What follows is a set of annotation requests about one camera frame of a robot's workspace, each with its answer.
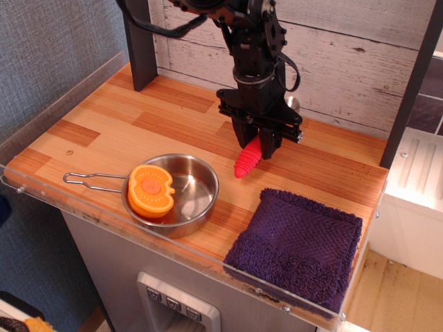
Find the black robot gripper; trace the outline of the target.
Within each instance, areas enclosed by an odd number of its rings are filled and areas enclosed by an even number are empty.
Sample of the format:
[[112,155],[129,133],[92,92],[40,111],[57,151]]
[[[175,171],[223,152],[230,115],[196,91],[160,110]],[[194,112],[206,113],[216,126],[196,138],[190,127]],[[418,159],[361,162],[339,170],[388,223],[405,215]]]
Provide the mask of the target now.
[[262,158],[268,160],[280,148],[282,138],[296,142],[302,118],[287,106],[284,74],[274,74],[259,84],[239,82],[236,89],[220,89],[219,112],[230,117],[241,148],[259,132]]

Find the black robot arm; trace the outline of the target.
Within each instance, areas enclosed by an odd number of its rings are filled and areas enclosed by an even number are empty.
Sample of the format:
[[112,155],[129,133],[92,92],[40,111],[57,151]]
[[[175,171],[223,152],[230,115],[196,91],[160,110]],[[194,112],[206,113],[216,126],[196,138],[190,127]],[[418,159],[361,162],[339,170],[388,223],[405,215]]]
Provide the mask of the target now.
[[234,60],[235,89],[220,89],[219,111],[231,118],[240,147],[259,138],[263,159],[270,159],[283,139],[299,142],[301,116],[285,101],[286,67],[296,69],[282,49],[287,45],[274,1],[174,1],[174,6],[212,19]]

